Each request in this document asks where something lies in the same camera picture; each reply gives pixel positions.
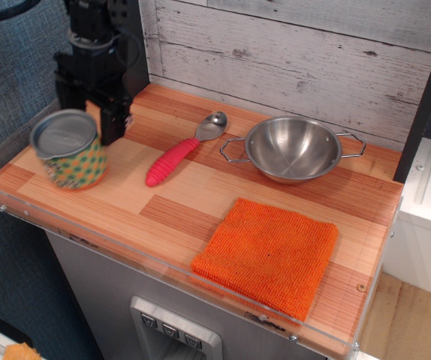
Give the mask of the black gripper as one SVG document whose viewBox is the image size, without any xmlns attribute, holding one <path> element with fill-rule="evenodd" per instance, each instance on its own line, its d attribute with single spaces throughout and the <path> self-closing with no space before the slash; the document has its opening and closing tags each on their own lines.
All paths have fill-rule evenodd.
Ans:
<svg viewBox="0 0 431 360">
<path fill-rule="evenodd" d="M 119 35 L 90 40 L 69 33 L 68 42 L 70 53 L 54 55 L 59 106 L 85 111 L 87 101 L 96 104 L 101 109 L 101 143 L 109 146 L 124 137 L 132 121 L 130 94 L 122 82 L 125 63 L 119 56 Z"/>
</svg>

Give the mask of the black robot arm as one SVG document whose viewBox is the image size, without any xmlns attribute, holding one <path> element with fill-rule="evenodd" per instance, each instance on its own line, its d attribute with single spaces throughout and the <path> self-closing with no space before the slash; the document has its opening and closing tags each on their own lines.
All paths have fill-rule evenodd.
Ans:
<svg viewBox="0 0 431 360">
<path fill-rule="evenodd" d="M 100 109 L 101 143 L 124 137 L 131 97 L 123 85 L 127 65 L 118 52 L 119 33 L 110 19 L 108 1 L 66 1 L 71 53 L 58 52 L 56 93 L 63 109 L 84 111 L 86 102 Z"/>
</svg>

